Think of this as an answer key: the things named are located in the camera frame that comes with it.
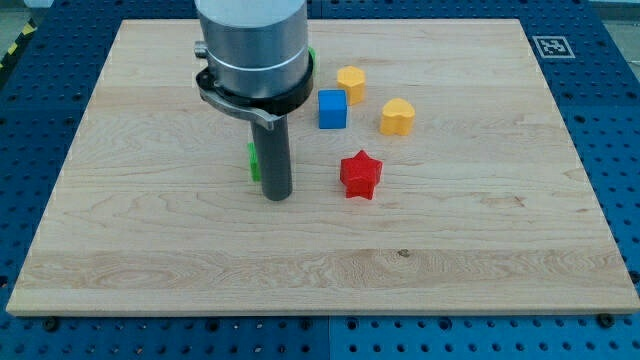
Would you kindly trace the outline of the black clamp ring mount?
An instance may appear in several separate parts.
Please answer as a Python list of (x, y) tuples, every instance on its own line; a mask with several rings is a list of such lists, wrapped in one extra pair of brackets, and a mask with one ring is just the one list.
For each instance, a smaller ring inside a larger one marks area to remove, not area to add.
[(232, 93), (223, 88), (207, 68), (200, 71), (195, 80), (201, 99), (213, 108), (272, 131), (276, 121), (301, 107), (309, 98), (314, 85), (313, 75), (314, 61), (309, 59), (306, 72), (292, 89), (265, 98), (243, 97)]

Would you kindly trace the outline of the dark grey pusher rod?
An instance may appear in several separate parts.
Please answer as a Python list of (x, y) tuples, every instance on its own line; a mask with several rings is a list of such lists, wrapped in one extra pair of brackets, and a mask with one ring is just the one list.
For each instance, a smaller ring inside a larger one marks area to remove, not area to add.
[(293, 181), (287, 118), (275, 121), (272, 130), (252, 124), (251, 131), (263, 195), (271, 201), (288, 198)]

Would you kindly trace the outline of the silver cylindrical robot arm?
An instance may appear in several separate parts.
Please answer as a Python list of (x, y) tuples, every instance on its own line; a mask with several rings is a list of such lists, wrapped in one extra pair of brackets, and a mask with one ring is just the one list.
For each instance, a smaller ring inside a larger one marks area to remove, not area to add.
[(202, 100), (251, 124), (263, 195), (293, 191), (288, 115), (313, 89), (304, 0), (196, 0), (203, 39), (194, 54)]

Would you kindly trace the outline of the green block behind arm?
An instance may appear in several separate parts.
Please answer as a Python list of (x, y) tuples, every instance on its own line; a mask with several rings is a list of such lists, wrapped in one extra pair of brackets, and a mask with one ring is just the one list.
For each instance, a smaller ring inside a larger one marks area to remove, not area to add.
[(315, 52), (314, 48), (311, 47), (311, 46), (308, 47), (308, 52), (309, 52), (309, 58), (310, 58), (312, 72), (315, 73), (315, 71), (316, 71), (316, 52)]

